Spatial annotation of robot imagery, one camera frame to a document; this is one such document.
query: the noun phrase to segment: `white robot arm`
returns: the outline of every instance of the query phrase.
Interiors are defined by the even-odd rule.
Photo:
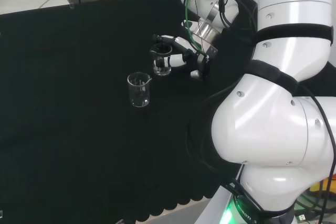
[[[198,11],[204,19],[209,15]],[[259,0],[252,62],[264,72],[279,71],[286,82],[315,76],[329,59],[331,12],[332,0]],[[303,191],[329,176],[334,154],[316,103],[293,97],[288,85],[270,76],[254,66],[242,77],[216,111],[212,138],[223,159],[245,164],[240,183],[249,197],[283,215]],[[336,98],[317,99],[335,133]]]

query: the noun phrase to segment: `black cable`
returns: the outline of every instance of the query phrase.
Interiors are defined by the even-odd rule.
[[[322,206],[322,210],[321,210],[321,216],[320,216],[320,219],[319,219],[319,224],[322,224],[322,222],[323,222],[323,216],[324,216],[324,213],[325,213],[325,211],[327,209],[327,202],[328,202],[328,198],[329,198],[329,194],[330,194],[330,187],[331,187],[332,177],[333,177],[333,173],[334,173],[334,170],[335,170],[335,167],[336,167],[336,143],[335,143],[335,139],[334,139],[334,136],[332,134],[332,131],[331,131],[331,127],[330,127],[328,118],[327,118],[327,116],[326,116],[326,114],[325,114],[325,112],[324,112],[321,104],[319,103],[319,101],[316,99],[316,97],[314,96],[314,94],[309,89],[307,89],[304,86],[301,86],[301,87],[309,94],[309,96],[313,99],[313,101],[315,102],[316,106],[320,110],[320,113],[321,113],[322,118],[324,120],[324,124],[325,124],[325,126],[326,126],[326,128],[328,130],[329,136],[330,136],[332,150],[333,150],[333,154],[334,154],[332,165],[331,165],[331,169],[330,169],[330,173],[329,173],[329,179],[328,179],[328,183],[327,183],[327,189],[326,189],[326,191],[324,193],[324,201],[323,201],[323,206]]]
[[[187,28],[186,28],[186,26],[185,26],[185,22],[183,22],[183,28],[184,28],[184,30],[187,30]],[[200,55],[203,55],[204,57],[206,57],[205,53],[203,53],[202,51],[198,50],[198,49],[194,46],[194,44],[190,41],[189,36],[187,36],[187,41],[189,42],[189,44],[192,46],[192,48],[193,48],[196,52],[198,52]]]
[[[238,3],[238,5],[241,5],[245,9],[245,11],[247,12],[247,14],[250,17],[250,20],[252,21],[254,31],[256,32],[258,30],[258,27],[257,27],[257,23],[254,19],[253,14],[251,13],[251,11],[248,9],[248,7],[241,0],[234,0],[234,1],[236,1]]]
[[[209,106],[209,104],[214,103],[214,101],[218,98],[223,98],[224,95],[228,95],[229,92],[231,92],[233,90],[233,88],[238,84],[238,82],[240,81],[237,80],[236,82],[234,82],[232,85],[230,85],[229,87],[223,89],[220,92],[217,92],[215,94],[213,94],[212,96],[208,97],[207,99],[205,99],[201,104],[198,105],[197,109],[193,111],[193,113],[191,114],[188,123],[187,123],[187,130],[186,130],[186,150],[189,156],[191,156],[191,152],[189,150],[189,144],[191,145],[191,147],[193,148],[193,151],[195,153],[195,158],[205,164],[208,168],[210,168],[212,171],[217,171],[218,169],[213,167],[212,165],[208,164],[205,161],[205,158],[203,156],[203,150],[200,151],[199,148],[197,147],[197,145],[195,144],[195,140],[192,138],[192,122],[194,120],[194,118],[197,117],[197,115],[207,106]]]
[[[304,198],[306,201],[309,203],[312,203],[313,205],[308,209],[308,211],[311,211],[315,209],[315,207],[319,207],[322,209],[323,206],[319,204],[321,196],[322,196],[322,191],[323,191],[323,181],[320,182],[320,187],[319,187],[319,194],[316,197],[315,201],[312,201],[311,199],[307,198],[305,195],[301,195],[302,198]]]

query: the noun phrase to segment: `green light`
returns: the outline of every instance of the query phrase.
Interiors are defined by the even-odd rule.
[[[222,215],[222,218],[220,219],[220,223],[219,224],[229,224],[231,222],[232,219],[232,213],[231,210],[229,208],[227,208],[225,210],[225,212]]]

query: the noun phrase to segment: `empty glass beaker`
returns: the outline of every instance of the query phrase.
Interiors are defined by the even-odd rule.
[[[132,73],[127,77],[131,104],[144,107],[150,102],[150,81],[152,78],[141,72]]]

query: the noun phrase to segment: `yellow object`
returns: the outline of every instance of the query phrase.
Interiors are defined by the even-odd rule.
[[[323,191],[327,190],[327,184],[328,184],[328,179],[326,178],[325,180],[323,180],[323,188],[322,188]],[[320,190],[320,183],[317,183],[311,186],[309,191],[311,193],[315,193],[315,192],[318,193],[319,190]],[[333,180],[331,182],[330,192],[336,194],[336,180]]]

